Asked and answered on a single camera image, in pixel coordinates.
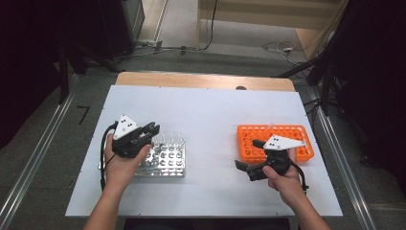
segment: hand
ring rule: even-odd
[[[113,134],[107,136],[107,143],[104,149],[104,160],[107,162],[114,156],[112,149]],[[122,158],[114,156],[111,161],[106,165],[106,187],[112,187],[124,191],[134,173],[137,171],[138,166],[147,157],[150,145],[144,146],[135,158]]]
[[[289,149],[287,152],[289,158],[296,164],[296,149]],[[290,207],[296,198],[305,195],[299,174],[294,167],[290,166],[285,175],[277,174],[275,170],[269,166],[263,167],[262,171],[268,177],[269,187],[279,191],[283,202]]]

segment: orange rack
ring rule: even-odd
[[[305,140],[305,146],[296,148],[298,161],[308,161],[314,156],[313,148],[310,145],[310,141],[303,126],[240,125],[237,127],[240,160],[247,164],[263,163],[266,159],[265,152],[263,149],[253,146],[253,139],[266,142],[273,134],[298,141]]]

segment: white table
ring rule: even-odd
[[[326,167],[296,92],[113,85],[84,159],[67,217],[87,217],[102,191],[98,163],[105,129],[125,114],[186,138],[184,178],[135,177],[119,215],[149,218],[247,218],[293,216],[267,180],[251,182],[235,166],[237,126],[296,124],[305,127],[315,156],[301,163],[308,197],[322,216],[342,216]]]

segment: forearm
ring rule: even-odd
[[[83,229],[115,229],[122,195],[123,190],[107,185]]]
[[[291,208],[299,219],[301,229],[330,229],[305,195],[298,197]]]

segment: person's left hand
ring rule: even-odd
[[[104,149],[104,160],[107,162],[114,156],[112,149],[113,134],[107,136],[107,142]],[[115,189],[125,190],[134,173],[137,171],[138,166],[147,157],[150,145],[144,146],[135,158],[122,158],[114,156],[113,159],[105,167],[106,187],[113,187]]]

